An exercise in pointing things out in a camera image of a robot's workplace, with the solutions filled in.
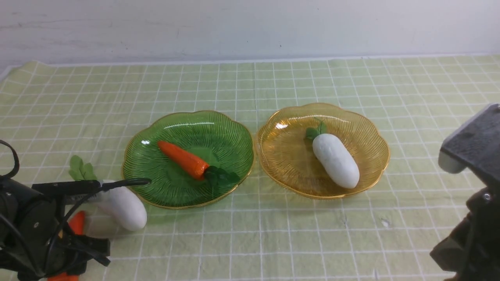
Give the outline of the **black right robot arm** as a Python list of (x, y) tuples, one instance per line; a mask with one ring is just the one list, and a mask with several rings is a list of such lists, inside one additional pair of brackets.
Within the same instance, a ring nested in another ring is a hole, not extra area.
[(500, 279), (500, 109), (486, 105), (441, 144), (439, 167), (469, 169), (485, 186), (466, 201), (464, 219), (430, 252), (455, 281)]

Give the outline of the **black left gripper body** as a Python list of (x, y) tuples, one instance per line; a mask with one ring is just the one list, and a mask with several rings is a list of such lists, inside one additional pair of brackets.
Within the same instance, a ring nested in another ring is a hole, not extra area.
[(110, 240), (77, 234), (65, 213), (70, 197), (102, 190), (98, 180), (43, 183), (27, 187), (1, 179), (1, 269), (20, 281), (38, 281), (61, 273), (81, 275), (89, 260), (110, 264)]

